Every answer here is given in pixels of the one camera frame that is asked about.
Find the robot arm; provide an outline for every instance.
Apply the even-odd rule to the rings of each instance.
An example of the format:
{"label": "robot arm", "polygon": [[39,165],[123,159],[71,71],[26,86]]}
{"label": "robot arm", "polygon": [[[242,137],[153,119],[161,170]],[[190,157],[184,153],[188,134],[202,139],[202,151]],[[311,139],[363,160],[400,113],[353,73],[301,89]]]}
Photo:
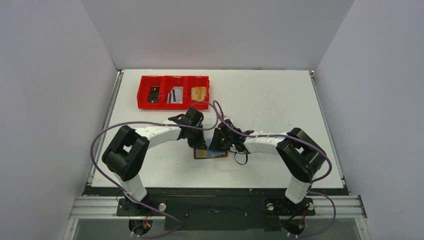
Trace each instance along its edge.
{"label": "robot arm", "polygon": [[[194,108],[189,108],[186,114],[170,117],[163,123],[165,125],[178,124],[202,128],[203,114]],[[229,119],[227,124],[238,132]],[[250,135],[254,131],[245,131]],[[321,149],[302,129],[294,128],[286,135],[308,142]],[[102,161],[119,179],[120,184],[127,193],[141,201],[147,191],[139,176],[146,152],[149,148],[159,144],[187,139],[191,148],[206,149],[203,131],[178,126],[148,126],[133,129],[129,126],[121,127],[110,142],[102,156]],[[281,156],[288,170],[292,174],[291,181],[285,196],[294,204],[300,203],[308,193],[315,173],[321,168],[324,157],[316,150],[297,141],[284,137],[257,137],[249,138],[240,136],[224,124],[215,128],[211,150],[227,151],[234,147],[238,152],[245,154],[267,153]]]}
{"label": "robot arm", "polygon": [[[237,130],[229,119],[225,122]],[[246,131],[244,134],[253,136],[259,133]],[[302,129],[293,128],[290,132],[281,133],[303,140],[322,150]],[[308,193],[315,173],[323,165],[325,158],[316,150],[285,137],[245,138],[231,131],[226,125],[220,124],[215,129],[213,140],[209,146],[212,150],[229,150],[231,146],[241,153],[265,153],[280,156],[291,173],[291,180],[285,191],[285,196],[294,204],[300,203]]]}
{"label": "robot arm", "polygon": [[122,126],[106,148],[101,160],[115,174],[127,193],[141,201],[146,195],[146,188],[139,176],[148,149],[159,144],[187,139],[191,148],[206,149],[203,131],[168,126],[179,124],[202,128],[203,114],[189,108],[186,114],[170,117],[164,121],[165,126],[147,126],[133,129]]}

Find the black mount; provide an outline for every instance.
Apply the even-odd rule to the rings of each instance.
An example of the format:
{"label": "black mount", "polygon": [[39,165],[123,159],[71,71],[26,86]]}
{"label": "black mount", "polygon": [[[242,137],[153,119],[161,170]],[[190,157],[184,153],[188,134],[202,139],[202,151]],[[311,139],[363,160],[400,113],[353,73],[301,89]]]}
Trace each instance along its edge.
{"label": "black mount", "polygon": [[[186,114],[170,117],[169,120],[179,125],[202,128],[203,118],[203,113],[190,107]],[[202,130],[181,127],[178,139],[187,139],[190,148],[207,148]],[[107,146],[101,160],[111,172],[126,182],[133,179],[142,169],[149,143],[147,137],[140,136],[135,129],[124,125]]]}
{"label": "black mount", "polygon": [[[287,135],[312,144],[325,153],[317,143],[298,127],[293,128]],[[276,149],[290,173],[304,183],[310,183],[312,181],[313,176],[325,161],[325,158],[316,150],[288,138],[279,142]]]}
{"label": "black mount", "polygon": [[[242,132],[240,128],[234,127],[233,123],[229,119],[226,119],[225,122],[239,133],[250,135],[254,132],[252,130]],[[237,152],[248,154],[248,151],[246,150],[246,147],[243,144],[245,140],[245,137],[233,132],[230,128],[228,128],[225,124],[221,122],[213,132],[213,138],[212,142],[210,143],[209,149],[212,151],[223,152],[229,151],[230,147],[234,145],[234,148],[235,150],[237,150]]]}
{"label": "black mount", "polygon": [[[101,156],[107,168],[119,175],[125,182],[133,179],[142,169],[150,141],[147,137],[140,136],[136,130],[124,125],[119,128],[109,146]],[[127,152],[124,146],[131,147]]]}
{"label": "black mount", "polygon": [[[179,125],[203,128],[203,118],[203,113],[190,107],[185,114],[170,117],[168,120]],[[187,139],[188,146],[193,149],[206,150],[207,148],[202,130],[181,127],[178,139]]]}

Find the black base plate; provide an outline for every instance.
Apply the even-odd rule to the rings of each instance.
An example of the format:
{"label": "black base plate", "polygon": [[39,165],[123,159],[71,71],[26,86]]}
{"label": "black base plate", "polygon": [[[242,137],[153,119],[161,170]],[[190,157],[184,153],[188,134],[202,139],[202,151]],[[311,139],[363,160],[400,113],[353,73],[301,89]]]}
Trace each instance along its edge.
{"label": "black base plate", "polygon": [[[267,204],[274,206],[273,210],[266,210],[267,216],[292,216],[296,212],[305,208],[306,204],[312,203],[312,198],[305,198],[301,203],[294,204],[286,197],[267,197],[264,200],[265,207]],[[314,216],[315,208],[312,210],[305,210],[306,216]]]}

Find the bolt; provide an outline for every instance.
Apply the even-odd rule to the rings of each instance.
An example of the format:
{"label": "bolt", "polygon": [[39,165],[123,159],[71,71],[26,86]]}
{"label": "bolt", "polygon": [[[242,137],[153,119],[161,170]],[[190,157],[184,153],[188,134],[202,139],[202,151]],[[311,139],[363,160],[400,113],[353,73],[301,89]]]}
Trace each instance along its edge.
{"label": "bolt", "polygon": [[274,204],[272,204],[271,202],[266,204],[266,209],[268,209],[268,211],[272,211],[274,210]]}
{"label": "bolt", "polygon": [[159,211],[163,212],[165,209],[167,209],[167,205],[165,203],[159,204]]}
{"label": "bolt", "polygon": [[309,206],[307,207],[307,209],[312,211],[312,210],[314,210],[314,208],[315,208],[314,204],[312,202],[309,203]]}

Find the metal frame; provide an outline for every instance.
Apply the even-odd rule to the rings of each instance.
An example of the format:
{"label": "metal frame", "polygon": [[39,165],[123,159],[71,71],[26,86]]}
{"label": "metal frame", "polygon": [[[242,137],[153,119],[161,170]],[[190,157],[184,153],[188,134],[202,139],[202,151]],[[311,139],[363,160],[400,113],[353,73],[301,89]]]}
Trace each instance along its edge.
{"label": "metal frame", "polygon": [[[116,82],[113,88],[113,92],[111,95],[111,99],[109,102],[109,107],[103,122],[103,128],[107,128],[112,112],[115,107],[116,98],[119,92],[119,88],[121,86],[121,82],[124,76],[124,71],[122,70],[118,72],[116,76]],[[367,228],[366,224],[366,213],[365,209],[361,200],[360,196],[353,196],[353,195],[347,195],[348,190],[346,187],[346,183],[344,181],[344,175],[341,169],[340,161],[337,155],[337,151],[335,148],[335,144],[333,142],[333,138],[330,132],[330,128],[328,126],[326,117],[323,112],[323,108],[317,93],[316,89],[316,83],[313,75],[313,71],[310,71],[310,78],[312,81],[312,85],[315,91],[316,98],[318,100],[318,105],[321,110],[321,114],[324,120],[325,128],[327,130],[327,134],[330,140],[330,144],[334,153],[334,157],[337,163],[337,169],[340,174],[340,178],[343,181],[344,188],[341,189],[342,191],[332,191],[332,189],[323,189],[322,192],[326,193],[327,195],[330,195],[330,198],[334,201],[336,206],[336,218],[349,218],[349,219],[355,219],[356,226],[358,228],[359,236],[362,240],[370,240],[370,234]],[[99,140],[99,143],[96,148],[95,153],[95,160],[98,162],[100,151],[102,149],[102,145],[104,142],[104,136]],[[118,207],[117,197],[112,196],[116,195],[116,189],[106,188],[106,191],[94,191],[91,189],[94,189],[91,187],[91,183],[93,182],[94,178],[94,172],[95,168],[92,165],[91,172],[88,176],[87,180],[87,186],[85,190],[85,194],[88,194],[89,196],[78,196],[73,204],[72,210],[69,215],[69,220],[65,229],[65,233],[63,236],[64,240],[73,240],[75,230],[77,229],[77,224],[79,219],[144,219],[146,216],[117,216],[116,211]],[[177,190],[160,190],[160,189],[151,189],[153,192],[157,192],[159,195],[168,195],[168,196],[219,196],[219,195],[226,195],[228,196],[228,192],[225,189],[194,189],[199,190],[195,193],[192,192],[193,189],[177,189]],[[237,194],[242,194],[242,196],[282,196],[282,192],[285,191],[285,189],[238,189],[238,191],[235,192],[234,189],[231,190],[232,196],[237,196]],[[315,205],[315,212],[316,215],[310,216],[310,218],[313,219],[329,219],[333,217],[333,208],[331,203],[324,197],[321,196],[311,196],[311,198],[314,201]],[[159,219],[165,219],[164,216],[149,216],[147,219],[151,220],[159,220]]]}
{"label": "metal frame", "polygon": [[[106,117],[104,118],[103,126],[101,127],[102,130],[107,128],[109,126],[109,122],[111,121],[112,112],[114,111],[115,102],[117,100],[118,92],[121,86],[122,78],[124,77],[124,73],[125,73],[125,70],[123,69],[121,71],[118,71],[116,75],[116,81],[113,87],[112,95],[110,97],[109,107],[107,108]],[[100,137],[97,144],[97,148],[95,150],[94,159],[96,163],[99,161],[100,150],[102,149],[104,140],[105,140],[105,134],[103,134],[103,136]],[[90,184],[93,182],[95,171],[96,171],[96,168],[94,167],[94,165],[92,165],[90,175],[88,176],[88,181],[87,181]]]}
{"label": "metal frame", "polygon": [[325,129],[327,129],[328,139],[330,140],[330,144],[331,144],[332,152],[334,154],[335,162],[337,163],[338,173],[340,174],[340,178],[343,182],[343,185],[346,186],[345,176],[343,175],[342,166],[340,165],[339,156],[337,155],[336,146],[334,144],[333,137],[331,135],[330,127],[327,123],[326,115],[324,114],[323,106],[321,105],[321,101],[320,101],[320,98],[318,96],[318,91],[317,91],[317,88],[316,88],[317,83],[315,82],[314,72],[315,71],[309,71],[310,80],[312,81],[312,86],[313,86],[313,90],[315,92],[316,100],[318,101],[319,109],[321,110],[321,115],[322,115],[322,119],[324,120]]}
{"label": "metal frame", "polygon": [[[322,196],[310,196],[315,206],[314,219],[333,217],[330,201]],[[336,206],[336,218],[363,218],[366,216],[360,196],[330,196]],[[114,196],[78,196],[69,219],[145,219],[146,216],[117,216],[118,202]],[[164,216],[149,216],[148,219],[165,219]]]}

